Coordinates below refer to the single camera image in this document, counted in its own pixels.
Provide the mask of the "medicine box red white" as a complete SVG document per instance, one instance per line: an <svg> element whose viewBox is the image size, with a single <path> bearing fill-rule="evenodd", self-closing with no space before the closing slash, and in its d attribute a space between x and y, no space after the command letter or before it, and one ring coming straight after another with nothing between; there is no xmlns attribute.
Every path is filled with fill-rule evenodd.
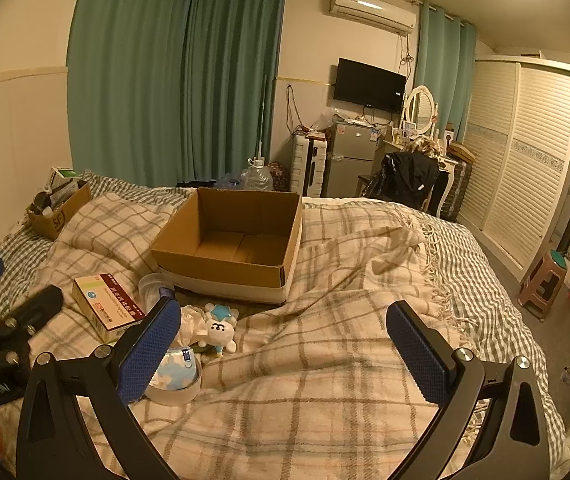
<svg viewBox="0 0 570 480"><path fill-rule="evenodd" d="M110 273L75 278L71 297L105 344L145 318L145 312Z"/></svg>

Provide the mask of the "clear plastic jar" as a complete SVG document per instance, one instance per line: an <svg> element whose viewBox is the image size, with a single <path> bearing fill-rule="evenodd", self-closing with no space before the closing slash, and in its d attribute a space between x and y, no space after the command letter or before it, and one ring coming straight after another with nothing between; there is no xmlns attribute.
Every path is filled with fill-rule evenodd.
<svg viewBox="0 0 570 480"><path fill-rule="evenodd" d="M175 298L174 286L165 274L147 274L138 282L138 296L140 297L140 308L147 314L153 310L161 298Z"/></svg>

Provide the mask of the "wide tape roll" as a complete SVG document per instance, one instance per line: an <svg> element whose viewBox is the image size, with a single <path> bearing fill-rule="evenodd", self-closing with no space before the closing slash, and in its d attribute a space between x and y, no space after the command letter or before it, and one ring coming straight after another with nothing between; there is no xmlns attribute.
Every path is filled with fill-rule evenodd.
<svg viewBox="0 0 570 480"><path fill-rule="evenodd" d="M171 348L161 359L145 390L149 400L166 406L185 405L200 391L201 366L191 347Z"/></svg>

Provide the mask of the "white blue plush toy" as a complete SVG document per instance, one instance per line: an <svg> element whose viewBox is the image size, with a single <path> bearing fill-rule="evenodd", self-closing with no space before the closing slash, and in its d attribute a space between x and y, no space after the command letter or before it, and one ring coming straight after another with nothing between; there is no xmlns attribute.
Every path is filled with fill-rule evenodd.
<svg viewBox="0 0 570 480"><path fill-rule="evenodd" d="M213 347L218 356L224 352L235 353L234 340L238 310L224 304L206 304L204 323L196 332L196 344L200 348Z"/></svg>

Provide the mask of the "large open cardboard box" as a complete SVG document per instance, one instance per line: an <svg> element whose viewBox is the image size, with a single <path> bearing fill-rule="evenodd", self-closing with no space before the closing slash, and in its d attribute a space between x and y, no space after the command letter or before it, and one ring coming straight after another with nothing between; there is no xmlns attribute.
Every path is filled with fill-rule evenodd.
<svg viewBox="0 0 570 480"><path fill-rule="evenodd" d="M159 269L195 294L283 304L302 234L293 192L197 188L151 244Z"/></svg>

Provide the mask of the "plaid beige blanket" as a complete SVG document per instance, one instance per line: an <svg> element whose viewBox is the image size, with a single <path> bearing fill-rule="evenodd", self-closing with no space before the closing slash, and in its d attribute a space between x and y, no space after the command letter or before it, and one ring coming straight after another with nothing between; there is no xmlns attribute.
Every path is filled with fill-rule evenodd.
<svg viewBox="0 0 570 480"><path fill-rule="evenodd" d="M389 203L307 203L288 298L246 310L237 351L210 358L184 406L132 411L183 479L384 479L434 415L387 335L402 299L466 344L442 263L478 246L462 226Z"/></svg>

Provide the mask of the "large water bottle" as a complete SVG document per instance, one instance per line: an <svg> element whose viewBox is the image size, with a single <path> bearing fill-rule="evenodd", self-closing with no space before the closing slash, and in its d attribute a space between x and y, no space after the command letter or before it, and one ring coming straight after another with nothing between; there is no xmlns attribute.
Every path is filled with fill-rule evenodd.
<svg viewBox="0 0 570 480"><path fill-rule="evenodd" d="M272 191L273 179L263 157L248 159L249 166L241 173L243 190Z"/></svg>

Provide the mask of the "white louvered wardrobe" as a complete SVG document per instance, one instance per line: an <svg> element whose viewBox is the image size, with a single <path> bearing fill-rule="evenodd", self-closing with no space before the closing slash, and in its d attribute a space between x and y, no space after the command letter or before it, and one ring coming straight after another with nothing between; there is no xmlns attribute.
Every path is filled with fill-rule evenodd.
<svg viewBox="0 0 570 480"><path fill-rule="evenodd" d="M570 64L476 60L462 143L475 160L459 219L520 280L570 184Z"/></svg>

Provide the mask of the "green curtain left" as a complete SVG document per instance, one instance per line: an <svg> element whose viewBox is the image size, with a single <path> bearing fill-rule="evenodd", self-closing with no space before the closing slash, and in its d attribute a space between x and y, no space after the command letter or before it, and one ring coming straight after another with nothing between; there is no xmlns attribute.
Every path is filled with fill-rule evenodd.
<svg viewBox="0 0 570 480"><path fill-rule="evenodd" d="M76 0L73 165L149 186L238 174L271 151L285 0Z"/></svg>

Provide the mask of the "green curtain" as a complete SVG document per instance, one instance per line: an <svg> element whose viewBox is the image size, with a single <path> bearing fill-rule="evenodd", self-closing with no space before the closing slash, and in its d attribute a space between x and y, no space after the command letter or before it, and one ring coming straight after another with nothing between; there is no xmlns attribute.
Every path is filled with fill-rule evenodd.
<svg viewBox="0 0 570 480"><path fill-rule="evenodd" d="M432 92L439 107L436 128L444 132L450 124L456 139L462 136L468 119L476 40L472 23L449 18L440 6L423 2L414 84Z"/></svg>
<svg viewBox="0 0 570 480"><path fill-rule="evenodd" d="M238 174L271 151L285 0L76 0L73 165L149 186Z"/></svg>

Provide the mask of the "black jacket on chair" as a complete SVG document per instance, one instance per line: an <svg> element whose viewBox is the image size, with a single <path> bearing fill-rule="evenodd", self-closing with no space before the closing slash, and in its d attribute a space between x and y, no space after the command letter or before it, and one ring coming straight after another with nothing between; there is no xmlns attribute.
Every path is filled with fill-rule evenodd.
<svg viewBox="0 0 570 480"><path fill-rule="evenodd" d="M363 196L421 209L438 176L436 158L419 152L388 153L381 169L364 188Z"/></svg>

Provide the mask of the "white suitcase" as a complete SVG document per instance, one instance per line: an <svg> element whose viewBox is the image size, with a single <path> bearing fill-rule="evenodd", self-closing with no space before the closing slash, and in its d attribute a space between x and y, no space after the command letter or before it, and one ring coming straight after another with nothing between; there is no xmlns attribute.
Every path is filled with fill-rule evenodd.
<svg viewBox="0 0 570 480"><path fill-rule="evenodd" d="M319 198L322 193L327 142L294 136L289 189L300 196Z"/></svg>

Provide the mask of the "white oval vanity mirror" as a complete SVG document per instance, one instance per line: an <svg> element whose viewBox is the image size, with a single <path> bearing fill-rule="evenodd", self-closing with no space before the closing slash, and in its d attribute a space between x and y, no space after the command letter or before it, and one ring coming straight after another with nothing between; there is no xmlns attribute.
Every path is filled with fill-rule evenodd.
<svg viewBox="0 0 570 480"><path fill-rule="evenodd" d="M409 139L432 134L437 113L437 103L430 89L424 84L415 87L404 101L401 115L403 134Z"/></svg>

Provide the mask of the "green curtain right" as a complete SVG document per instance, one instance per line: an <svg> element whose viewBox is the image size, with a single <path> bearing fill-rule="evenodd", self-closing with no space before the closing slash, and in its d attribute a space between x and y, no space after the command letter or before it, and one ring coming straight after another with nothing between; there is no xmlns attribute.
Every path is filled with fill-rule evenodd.
<svg viewBox="0 0 570 480"><path fill-rule="evenodd" d="M462 136L468 119L476 40L472 23L449 18L440 6L423 2L414 84L432 92L439 107L436 128L444 132L450 124L456 139Z"/></svg>

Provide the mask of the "white air conditioner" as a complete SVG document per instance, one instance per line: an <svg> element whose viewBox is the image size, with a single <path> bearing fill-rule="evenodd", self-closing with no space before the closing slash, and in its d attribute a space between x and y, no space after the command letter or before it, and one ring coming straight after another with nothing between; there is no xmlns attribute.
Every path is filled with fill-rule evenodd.
<svg viewBox="0 0 570 480"><path fill-rule="evenodd" d="M407 36L415 29L416 15L381 0L331 0L329 13L353 18Z"/></svg>

